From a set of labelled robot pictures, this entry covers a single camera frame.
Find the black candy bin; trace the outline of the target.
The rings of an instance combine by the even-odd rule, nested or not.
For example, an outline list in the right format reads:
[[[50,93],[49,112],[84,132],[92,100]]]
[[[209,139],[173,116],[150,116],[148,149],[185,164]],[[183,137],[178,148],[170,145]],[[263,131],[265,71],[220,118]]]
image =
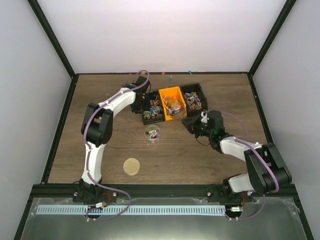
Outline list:
[[[146,93],[144,95],[145,104],[141,112],[141,118],[144,125],[155,124],[165,121],[165,111],[158,90]]]
[[[202,111],[208,110],[208,101],[200,83],[182,85],[180,90],[186,104],[187,117],[194,117]]]

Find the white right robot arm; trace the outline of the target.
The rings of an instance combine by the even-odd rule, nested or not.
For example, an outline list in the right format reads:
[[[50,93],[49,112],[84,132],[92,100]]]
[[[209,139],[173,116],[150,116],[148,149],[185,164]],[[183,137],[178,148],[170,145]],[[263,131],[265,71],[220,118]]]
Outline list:
[[[204,110],[181,122],[195,138],[207,137],[213,150],[245,162],[246,173],[223,180],[221,191],[225,200],[232,202],[244,192],[276,193],[292,183],[292,175],[276,145],[248,142],[229,134],[220,111]]]

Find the clear round container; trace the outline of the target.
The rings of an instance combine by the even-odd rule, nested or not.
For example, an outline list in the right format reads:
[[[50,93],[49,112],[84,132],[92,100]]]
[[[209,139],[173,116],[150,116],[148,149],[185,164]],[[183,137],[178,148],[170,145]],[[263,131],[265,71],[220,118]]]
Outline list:
[[[161,130],[157,125],[148,125],[144,130],[144,136],[149,143],[156,143],[159,141]]]

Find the brown plastic scoop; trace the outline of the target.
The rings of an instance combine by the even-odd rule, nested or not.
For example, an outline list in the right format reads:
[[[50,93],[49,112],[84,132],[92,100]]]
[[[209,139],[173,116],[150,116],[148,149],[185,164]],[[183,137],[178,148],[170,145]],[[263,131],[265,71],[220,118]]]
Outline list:
[[[177,111],[171,111],[170,117],[172,119],[180,119],[182,120],[185,118],[186,109],[185,108],[179,108]]]

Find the orange candy bin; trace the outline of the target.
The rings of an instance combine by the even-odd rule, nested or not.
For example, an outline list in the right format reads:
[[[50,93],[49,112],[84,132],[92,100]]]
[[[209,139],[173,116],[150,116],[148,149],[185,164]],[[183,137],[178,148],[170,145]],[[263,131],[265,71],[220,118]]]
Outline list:
[[[187,117],[186,103],[179,86],[162,88],[159,90],[160,98],[163,104],[165,121],[174,120],[170,117],[171,111],[177,112],[178,109],[185,109],[185,118]]]

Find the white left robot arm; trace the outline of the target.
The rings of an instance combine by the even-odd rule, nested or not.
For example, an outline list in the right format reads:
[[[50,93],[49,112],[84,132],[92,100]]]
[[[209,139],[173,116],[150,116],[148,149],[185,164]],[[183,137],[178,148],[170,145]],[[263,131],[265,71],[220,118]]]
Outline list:
[[[129,105],[133,106],[135,113],[143,111],[149,78],[140,75],[135,82],[124,84],[105,101],[87,106],[81,126],[85,162],[79,186],[91,202],[97,202],[102,196],[102,158],[105,146],[112,137],[114,117]]]

